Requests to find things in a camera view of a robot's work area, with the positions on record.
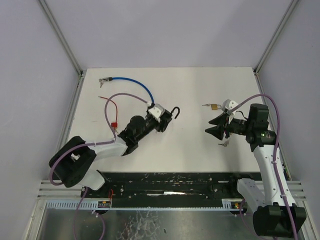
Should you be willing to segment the silver keys of long padlock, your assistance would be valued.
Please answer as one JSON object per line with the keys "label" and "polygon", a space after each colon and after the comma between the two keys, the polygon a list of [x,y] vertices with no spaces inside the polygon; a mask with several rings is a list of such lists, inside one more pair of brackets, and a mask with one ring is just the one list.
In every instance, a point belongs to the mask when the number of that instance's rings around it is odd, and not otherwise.
{"label": "silver keys of long padlock", "polygon": [[226,140],[225,142],[219,143],[218,145],[223,146],[223,147],[227,147],[229,145],[229,143],[230,143],[230,141]]}

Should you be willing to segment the small brass padlock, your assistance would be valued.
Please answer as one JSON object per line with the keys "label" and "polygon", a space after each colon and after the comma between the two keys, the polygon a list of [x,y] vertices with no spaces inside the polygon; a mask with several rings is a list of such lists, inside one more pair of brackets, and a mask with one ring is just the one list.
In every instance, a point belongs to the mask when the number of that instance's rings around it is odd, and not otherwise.
{"label": "small brass padlock", "polygon": [[213,111],[220,110],[222,108],[220,104],[215,104],[215,103],[212,103],[210,107]]}

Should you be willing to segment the black padlock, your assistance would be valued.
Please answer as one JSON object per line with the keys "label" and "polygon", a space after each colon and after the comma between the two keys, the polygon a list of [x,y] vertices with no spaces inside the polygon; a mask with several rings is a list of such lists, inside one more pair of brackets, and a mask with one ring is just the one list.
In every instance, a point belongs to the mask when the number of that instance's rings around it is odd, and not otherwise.
{"label": "black padlock", "polygon": [[181,112],[181,109],[178,106],[175,106],[171,110],[170,115],[172,118],[176,119],[179,116],[180,112]]}

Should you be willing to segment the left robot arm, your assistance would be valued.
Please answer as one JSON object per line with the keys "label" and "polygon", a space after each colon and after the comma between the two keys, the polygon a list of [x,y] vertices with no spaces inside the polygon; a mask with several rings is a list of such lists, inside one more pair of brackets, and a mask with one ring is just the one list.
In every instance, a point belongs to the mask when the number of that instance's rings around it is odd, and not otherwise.
{"label": "left robot arm", "polygon": [[66,188],[82,185],[97,191],[106,180],[98,170],[91,169],[94,161],[131,154],[138,148],[140,140],[153,130],[164,132],[171,120],[172,113],[167,110],[159,120],[151,113],[145,117],[135,115],[114,142],[104,145],[89,145],[80,136],[74,136],[50,159],[50,171]]}

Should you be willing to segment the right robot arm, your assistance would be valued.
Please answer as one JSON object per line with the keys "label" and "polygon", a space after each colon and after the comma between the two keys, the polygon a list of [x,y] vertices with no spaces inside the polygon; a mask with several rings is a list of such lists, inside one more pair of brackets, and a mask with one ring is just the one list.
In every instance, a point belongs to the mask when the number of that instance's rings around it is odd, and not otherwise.
{"label": "right robot arm", "polygon": [[235,118],[238,104],[227,99],[222,104],[223,113],[209,121],[206,133],[219,140],[230,135],[245,136],[261,174],[263,190],[254,180],[241,178],[237,191],[244,197],[253,213],[255,234],[262,237],[294,238],[304,224],[307,213],[293,198],[282,172],[280,150],[276,146],[277,134],[269,130],[269,108],[260,103],[250,105],[248,117]]}

